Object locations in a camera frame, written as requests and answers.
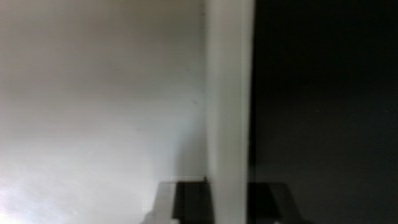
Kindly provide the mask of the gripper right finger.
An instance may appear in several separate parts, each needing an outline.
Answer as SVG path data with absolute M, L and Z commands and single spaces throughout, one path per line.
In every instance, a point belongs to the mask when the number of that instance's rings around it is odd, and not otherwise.
M 284 183 L 249 184 L 247 224 L 313 224 L 302 217 Z

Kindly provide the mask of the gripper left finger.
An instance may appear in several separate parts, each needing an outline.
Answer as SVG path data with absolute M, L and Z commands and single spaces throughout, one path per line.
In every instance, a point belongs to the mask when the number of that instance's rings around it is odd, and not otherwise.
M 158 184 L 153 209 L 140 224 L 213 224 L 213 199 L 206 178 Z

